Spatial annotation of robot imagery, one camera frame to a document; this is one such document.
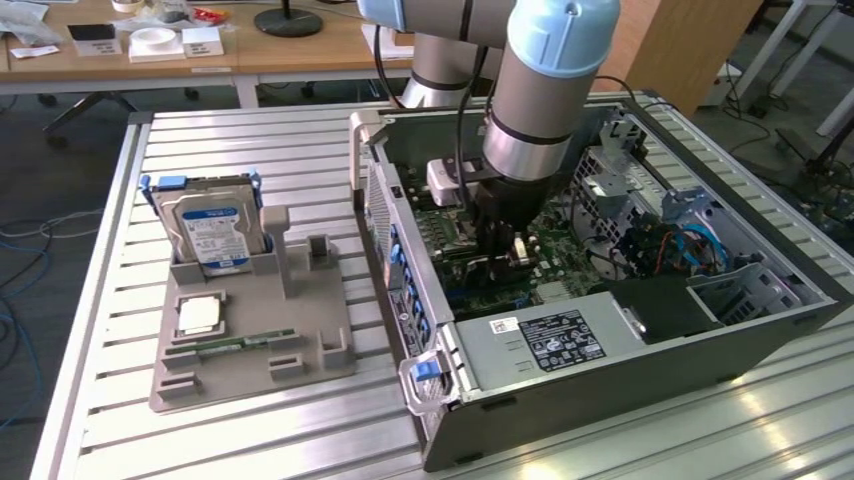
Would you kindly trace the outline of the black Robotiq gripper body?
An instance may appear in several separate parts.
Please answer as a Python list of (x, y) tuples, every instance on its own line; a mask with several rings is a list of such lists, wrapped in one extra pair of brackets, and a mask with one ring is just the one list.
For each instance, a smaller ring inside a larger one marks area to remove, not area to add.
[(503, 225), (523, 232), (538, 217), (551, 181), (518, 181), (508, 177), (483, 180), (475, 191), (475, 225), (484, 229)]

